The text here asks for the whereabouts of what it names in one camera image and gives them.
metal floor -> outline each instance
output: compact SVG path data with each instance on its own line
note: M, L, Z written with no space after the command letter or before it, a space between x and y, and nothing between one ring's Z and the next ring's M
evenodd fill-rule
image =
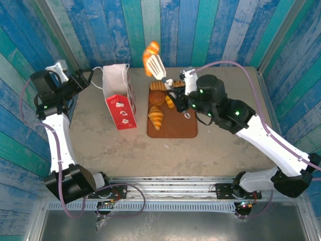
M265 205L258 203L253 213ZM40 240L308 240L298 208L287 202L273 202L264 214L247 220L216 212L143 212L134 218L112 218L96 232L96 219L93 211L70 219L63 211L48 210Z

cutting board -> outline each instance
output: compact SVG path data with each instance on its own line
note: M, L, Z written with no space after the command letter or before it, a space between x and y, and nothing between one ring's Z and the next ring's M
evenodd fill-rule
M152 104L148 101L148 112ZM169 108L166 101L159 106L164 112L163 123L159 131L155 129L152 122L147 116L147 135L151 138L194 138L197 135L197 120L195 111L188 110L191 115L190 119L186 119L183 113L179 113L176 107Z

white spatula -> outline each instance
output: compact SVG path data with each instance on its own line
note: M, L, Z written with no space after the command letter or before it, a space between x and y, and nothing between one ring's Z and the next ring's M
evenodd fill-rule
M155 79L161 80L164 83L166 89L168 90L173 89L173 80L172 79L166 80L166 70L158 54L157 55L153 54L149 57L149 59L146 62L146 67L152 73ZM174 93L170 93L170 94L174 98L176 98L176 95ZM183 111L183 113L185 118L187 119L191 118L191 115L187 113L187 111Z

paper bag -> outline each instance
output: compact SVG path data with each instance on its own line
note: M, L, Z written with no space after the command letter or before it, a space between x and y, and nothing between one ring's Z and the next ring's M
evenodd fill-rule
M128 74L128 64L106 65L102 70L102 89L105 102L118 130L137 127L135 96Z

blue wooden wall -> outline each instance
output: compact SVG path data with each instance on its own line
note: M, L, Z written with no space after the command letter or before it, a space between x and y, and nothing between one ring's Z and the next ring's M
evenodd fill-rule
M159 42L166 67L257 67L294 0L47 0L81 68L129 63Z
M22 240L42 179L50 170L45 129L25 126L19 95L29 76L58 59L62 48L34 0L0 0L0 241ZM23 98L37 123L33 85Z
M320 0L305 2L263 76L282 135L303 151L321 155ZM312 183L308 194L321 219L321 183Z

